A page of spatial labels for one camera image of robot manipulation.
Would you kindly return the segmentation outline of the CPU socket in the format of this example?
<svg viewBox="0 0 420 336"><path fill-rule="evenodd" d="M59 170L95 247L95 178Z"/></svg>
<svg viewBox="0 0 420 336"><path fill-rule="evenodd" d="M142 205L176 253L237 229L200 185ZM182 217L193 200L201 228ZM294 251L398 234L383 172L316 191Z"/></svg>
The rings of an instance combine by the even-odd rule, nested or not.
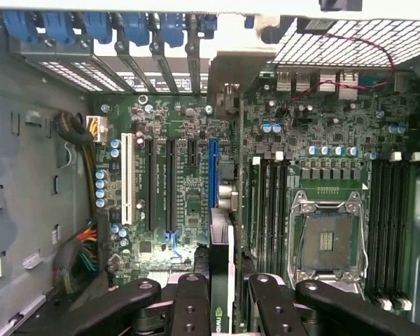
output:
<svg viewBox="0 0 420 336"><path fill-rule="evenodd" d="M296 192L288 215L288 279L291 286L319 280L359 287L368 268L365 206L361 192L343 195Z"/></svg>

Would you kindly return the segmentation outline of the green motherboard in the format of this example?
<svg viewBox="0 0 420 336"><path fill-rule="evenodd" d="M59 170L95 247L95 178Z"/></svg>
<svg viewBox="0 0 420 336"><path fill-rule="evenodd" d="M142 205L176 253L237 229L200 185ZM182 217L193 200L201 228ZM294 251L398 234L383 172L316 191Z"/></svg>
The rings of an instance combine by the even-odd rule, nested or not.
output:
<svg viewBox="0 0 420 336"><path fill-rule="evenodd" d="M311 195L343 195L358 190L365 206L365 246L368 256L371 161L381 161L381 185L377 224L375 303L382 308L382 165L389 162L391 182L388 208L386 294L389 282L389 247L392 203L392 163L400 162L398 259L395 263L395 308L399 300L401 254L401 195L404 162L420 162L412 136L420 107L420 84L396 85L352 91L324 85L311 93L277 87L271 78L261 78L244 95L244 237L243 274L260 271L260 166L267 167L266 273L270 272L270 165L276 163L276 275L278 273L279 170L288 162L286 271L288 279L288 215L296 192ZM200 266L197 252L210 246L208 201L208 145L211 137L223 139L223 179L232 179L227 135L231 122L215 116L203 97L105 94L92 99L91 116L108 119L108 139L97 143L95 197L99 213L106 215L109 229L108 271L111 284L121 286L148 275L161 279L173 272ZM134 134L133 223L122 224L121 134ZM146 231L146 142L155 141L157 165L156 229ZM166 230L166 142L176 141L176 230ZM187 165L187 142L197 140L198 165ZM368 268L360 286L352 291L370 301Z"/></svg>

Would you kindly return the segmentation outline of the long black expansion slot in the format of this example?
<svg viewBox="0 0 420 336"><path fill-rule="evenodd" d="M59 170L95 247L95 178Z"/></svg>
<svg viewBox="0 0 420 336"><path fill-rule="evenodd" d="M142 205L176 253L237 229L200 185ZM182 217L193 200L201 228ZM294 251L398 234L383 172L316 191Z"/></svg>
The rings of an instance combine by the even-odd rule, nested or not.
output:
<svg viewBox="0 0 420 336"><path fill-rule="evenodd" d="M155 141L149 139L146 142L146 231L153 232L156 229L156 147Z"/></svg>
<svg viewBox="0 0 420 336"><path fill-rule="evenodd" d="M166 142L166 230L176 230L176 141Z"/></svg>

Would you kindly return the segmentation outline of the blue expansion slot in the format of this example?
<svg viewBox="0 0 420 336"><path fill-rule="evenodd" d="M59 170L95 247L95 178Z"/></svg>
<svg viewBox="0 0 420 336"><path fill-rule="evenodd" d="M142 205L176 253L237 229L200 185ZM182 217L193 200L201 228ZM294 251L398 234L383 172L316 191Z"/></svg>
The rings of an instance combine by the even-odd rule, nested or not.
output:
<svg viewBox="0 0 420 336"><path fill-rule="evenodd" d="M208 165L208 201L209 208L215 208L218 203L218 157L219 141L209 140L209 165Z"/></svg>

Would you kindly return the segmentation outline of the white expansion slot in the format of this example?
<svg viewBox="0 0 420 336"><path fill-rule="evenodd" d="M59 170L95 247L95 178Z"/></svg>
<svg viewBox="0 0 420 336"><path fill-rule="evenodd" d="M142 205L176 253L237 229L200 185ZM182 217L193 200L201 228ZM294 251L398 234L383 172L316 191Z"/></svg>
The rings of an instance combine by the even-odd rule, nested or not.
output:
<svg viewBox="0 0 420 336"><path fill-rule="evenodd" d="M122 224L133 223L133 184L134 184L134 134L121 134L121 197L122 197Z"/></svg>

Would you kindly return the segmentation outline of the short black expansion slot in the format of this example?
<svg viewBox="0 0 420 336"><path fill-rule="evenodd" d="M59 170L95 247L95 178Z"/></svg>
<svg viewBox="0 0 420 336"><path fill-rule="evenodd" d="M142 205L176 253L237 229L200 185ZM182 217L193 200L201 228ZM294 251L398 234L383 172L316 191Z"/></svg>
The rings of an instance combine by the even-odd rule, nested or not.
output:
<svg viewBox="0 0 420 336"><path fill-rule="evenodd" d="M189 139L187 142L187 165L191 167L198 165L198 144L195 139Z"/></svg>

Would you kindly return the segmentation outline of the white power connector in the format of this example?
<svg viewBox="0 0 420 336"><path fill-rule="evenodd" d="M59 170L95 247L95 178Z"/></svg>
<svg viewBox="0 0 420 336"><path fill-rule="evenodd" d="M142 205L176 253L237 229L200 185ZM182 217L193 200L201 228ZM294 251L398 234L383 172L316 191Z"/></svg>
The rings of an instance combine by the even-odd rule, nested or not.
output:
<svg viewBox="0 0 420 336"><path fill-rule="evenodd" d="M86 126L96 143L106 143L108 139L108 119L104 116L87 115Z"/></svg>

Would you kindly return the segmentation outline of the open black PC case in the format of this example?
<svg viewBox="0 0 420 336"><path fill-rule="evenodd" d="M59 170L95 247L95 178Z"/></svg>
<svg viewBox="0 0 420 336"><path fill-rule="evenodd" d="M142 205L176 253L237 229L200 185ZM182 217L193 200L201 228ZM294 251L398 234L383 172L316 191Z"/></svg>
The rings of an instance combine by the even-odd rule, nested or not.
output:
<svg viewBox="0 0 420 336"><path fill-rule="evenodd" d="M11 36L4 11L30 11L39 42ZM43 11L69 12L74 45L46 34ZM87 34L83 12L109 14L109 44ZM146 14L149 45L138 47L126 38L126 12ZM181 47L164 42L161 13L183 14ZM199 33L203 14L218 17L213 39ZM166 95L207 101L210 61L219 51L245 49L274 53L248 90L261 78L303 93L324 85L408 88L411 81L420 84L420 0L0 0L0 336L57 336L60 317L125 285L111 284L107 217L96 205L97 143L86 126L92 99ZM63 65L94 90L81 89L40 62ZM110 91L73 62L102 68L125 91ZM420 152L420 107L412 140ZM209 248L197 252L197 268L132 281L152 279L164 288L174 277L201 274L210 297ZM262 336L249 328L254 274L271 274L295 289L276 274L243 274L242 320L231 336ZM386 312L420 325L420 165L412 294L412 311Z"/></svg>

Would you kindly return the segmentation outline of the perforated metal slot cover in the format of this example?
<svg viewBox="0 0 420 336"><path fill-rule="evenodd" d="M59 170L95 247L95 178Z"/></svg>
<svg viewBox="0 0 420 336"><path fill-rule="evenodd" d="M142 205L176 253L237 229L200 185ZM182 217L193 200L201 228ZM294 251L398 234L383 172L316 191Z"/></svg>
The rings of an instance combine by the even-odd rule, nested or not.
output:
<svg viewBox="0 0 420 336"><path fill-rule="evenodd" d="M84 74L90 76L98 83L102 84L105 88L109 89L112 92L124 92L125 89L117 83L117 81L105 73L102 68L94 65L89 62L73 62L72 63L76 68L82 71Z"/></svg>
<svg viewBox="0 0 420 336"><path fill-rule="evenodd" d="M40 62L41 66L45 69L53 72L54 74L62 77L65 80L68 80L70 83L73 83L84 89L86 91L93 91L94 88L90 82L85 80L84 78L80 77L77 73L73 72L72 70L67 69L65 66L56 63L56 62Z"/></svg>

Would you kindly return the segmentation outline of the blue slot clip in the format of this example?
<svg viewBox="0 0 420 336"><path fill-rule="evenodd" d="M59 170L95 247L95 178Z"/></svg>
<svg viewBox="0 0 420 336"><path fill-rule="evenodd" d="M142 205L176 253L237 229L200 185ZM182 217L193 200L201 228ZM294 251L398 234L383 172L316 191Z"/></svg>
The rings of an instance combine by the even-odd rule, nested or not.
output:
<svg viewBox="0 0 420 336"><path fill-rule="evenodd" d="M213 39L214 32L218 28L218 17L215 14L203 14L199 16L199 33L204 39Z"/></svg>
<svg viewBox="0 0 420 336"><path fill-rule="evenodd" d="M39 42L39 33L30 11L5 10L3 12L3 22L8 33L14 38L29 44Z"/></svg>
<svg viewBox="0 0 420 336"><path fill-rule="evenodd" d="M170 48L178 48L183 45L183 14L161 13L160 31L164 42Z"/></svg>
<svg viewBox="0 0 420 336"><path fill-rule="evenodd" d="M83 12L83 23L87 34L100 44L112 41L111 19L107 12Z"/></svg>
<svg viewBox="0 0 420 336"><path fill-rule="evenodd" d="M45 32L51 39L65 46L76 43L77 39L69 12L43 11L41 14Z"/></svg>
<svg viewBox="0 0 420 336"><path fill-rule="evenodd" d="M123 29L126 38L136 46L148 46L150 32L148 18L142 12L126 12L122 14Z"/></svg>

